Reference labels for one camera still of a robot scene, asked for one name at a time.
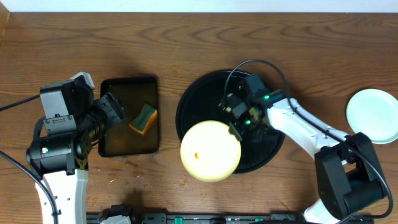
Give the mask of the yellow plate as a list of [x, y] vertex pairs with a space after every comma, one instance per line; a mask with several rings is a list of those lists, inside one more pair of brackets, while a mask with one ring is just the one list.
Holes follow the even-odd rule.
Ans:
[[204, 182], [218, 182], [229, 177], [241, 158], [241, 144], [220, 121], [202, 121], [184, 135], [180, 157], [186, 171]]

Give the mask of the orange green sponge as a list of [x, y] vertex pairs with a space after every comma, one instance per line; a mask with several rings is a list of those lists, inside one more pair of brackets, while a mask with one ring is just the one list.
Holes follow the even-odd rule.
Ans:
[[157, 110], [151, 105], [145, 104], [139, 115], [129, 123], [129, 127], [144, 136], [156, 119]]

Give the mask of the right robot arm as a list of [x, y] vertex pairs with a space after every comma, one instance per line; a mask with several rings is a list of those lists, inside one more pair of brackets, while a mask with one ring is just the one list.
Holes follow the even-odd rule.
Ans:
[[223, 95], [220, 106], [230, 115], [238, 138], [268, 126], [312, 156], [320, 198], [303, 212], [306, 222], [347, 223], [382, 219], [392, 213], [391, 189], [365, 134], [349, 135], [332, 128], [283, 90]]

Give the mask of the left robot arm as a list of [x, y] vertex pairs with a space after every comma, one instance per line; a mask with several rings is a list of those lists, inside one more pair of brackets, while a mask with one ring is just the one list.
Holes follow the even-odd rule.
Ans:
[[96, 99], [90, 74], [40, 89], [45, 117], [40, 119], [26, 152], [36, 178], [44, 223], [86, 223], [88, 155], [93, 142], [126, 117], [117, 99]]

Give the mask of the light blue plate top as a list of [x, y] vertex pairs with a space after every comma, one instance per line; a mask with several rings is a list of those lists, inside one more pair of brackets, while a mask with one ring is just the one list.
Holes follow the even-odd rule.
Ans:
[[378, 89], [355, 93], [346, 107], [346, 119], [355, 133], [363, 133], [374, 144], [397, 140], [397, 99]]

